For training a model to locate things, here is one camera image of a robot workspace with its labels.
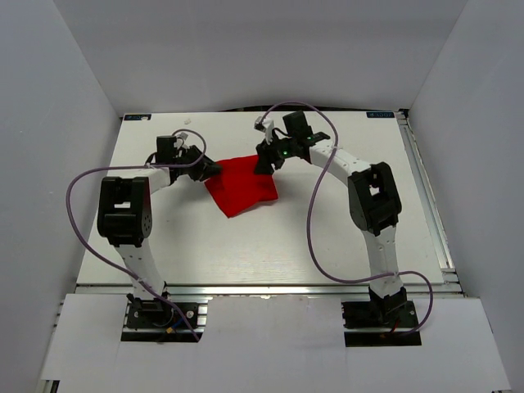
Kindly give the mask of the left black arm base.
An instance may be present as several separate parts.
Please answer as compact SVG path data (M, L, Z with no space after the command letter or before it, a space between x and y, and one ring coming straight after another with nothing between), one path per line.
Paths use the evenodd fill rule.
M141 300L127 296L127 308L120 340L122 342L196 343L192 332L201 338L204 332L203 304L178 303L180 311L158 299Z

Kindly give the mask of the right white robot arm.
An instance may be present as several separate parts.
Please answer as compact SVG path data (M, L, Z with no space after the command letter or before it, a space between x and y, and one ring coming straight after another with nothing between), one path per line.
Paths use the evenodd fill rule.
M286 130L281 138L267 114L255 120L254 128L264 133L256 147L255 173L273 174L285 160L298 157L320 168L322 176L331 174L346 186L350 217L368 252L370 276L365 281L370 318L379 326L391 325L407 302L395 248L402 205L391 167L385 162L371 164L341 149L337 131L314 132L303 111L282 120Z

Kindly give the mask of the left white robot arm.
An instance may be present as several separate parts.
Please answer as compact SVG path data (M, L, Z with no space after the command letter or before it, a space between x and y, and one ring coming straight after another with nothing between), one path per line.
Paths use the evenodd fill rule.
M151 196L181 176L204 182L222 172L220 164L197 146L188 146L186 138L185 130L158 137L145 168L130 177L106 176L101 184L97 231L123 260L131 273L133 298L148 302L145 317L157 327L171 321L173 306L157 298L165 291L165 281L148 241L153 227Z

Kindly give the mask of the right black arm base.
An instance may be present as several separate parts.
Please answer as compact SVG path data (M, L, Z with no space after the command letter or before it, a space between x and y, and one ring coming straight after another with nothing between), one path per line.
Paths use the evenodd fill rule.
M346 348L420 346L420 332L408 331L418 326L412 301L383 318L369 301L341 303Z

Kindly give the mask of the red t-shirt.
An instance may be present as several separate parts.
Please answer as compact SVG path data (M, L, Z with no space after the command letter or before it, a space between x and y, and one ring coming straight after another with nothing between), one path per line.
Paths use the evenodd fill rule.
M258 203L278 199L272 175L255 174L257 161L257 156L221 160L221 173L204 182L215 204L228 218Z

